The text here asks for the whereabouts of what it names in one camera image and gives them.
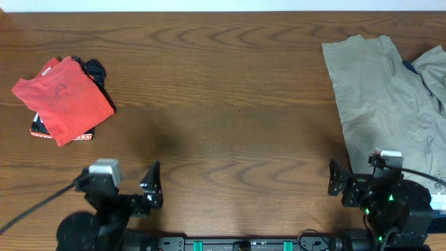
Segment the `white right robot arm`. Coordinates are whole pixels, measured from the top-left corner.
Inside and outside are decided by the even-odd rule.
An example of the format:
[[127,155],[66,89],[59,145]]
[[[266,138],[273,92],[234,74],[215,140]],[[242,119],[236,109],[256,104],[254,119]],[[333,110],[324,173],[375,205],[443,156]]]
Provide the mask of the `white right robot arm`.
[[328,194],[342,194],[344,207],[359,208],[365,229],[347,229],[330,241],[331,250],[428,250],[433,220],[429,190],[406,180],[401,158],[370,157],[372,174],[354,174],[331,160]]

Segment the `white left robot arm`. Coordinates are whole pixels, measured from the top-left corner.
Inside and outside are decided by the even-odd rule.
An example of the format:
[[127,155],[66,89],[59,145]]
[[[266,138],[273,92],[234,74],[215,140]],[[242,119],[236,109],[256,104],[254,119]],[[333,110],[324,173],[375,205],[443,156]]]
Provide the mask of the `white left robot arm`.
[[148,217],[151,209],[162,208],[164,198],[160,163],[154,162],[141,180],[142,195],[121,194],[123,180],[117,159],[100,158],[82,170],[74,180],[75,190],[96,213],[76,212],[66,217],[56,232],[57,250],[122,250],[129,219]]

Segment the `red orange soccer t-shirt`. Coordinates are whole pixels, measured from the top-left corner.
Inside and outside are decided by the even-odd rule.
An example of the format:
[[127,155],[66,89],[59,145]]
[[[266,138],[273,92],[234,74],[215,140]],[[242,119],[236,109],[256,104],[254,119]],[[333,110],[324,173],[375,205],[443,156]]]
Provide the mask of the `red orange soccer t-shirt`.
[[33,79],[19,79],[11,91],[39,113],[58,146],[114,115],[102,91],[71,56],[51,59],[41,73]]

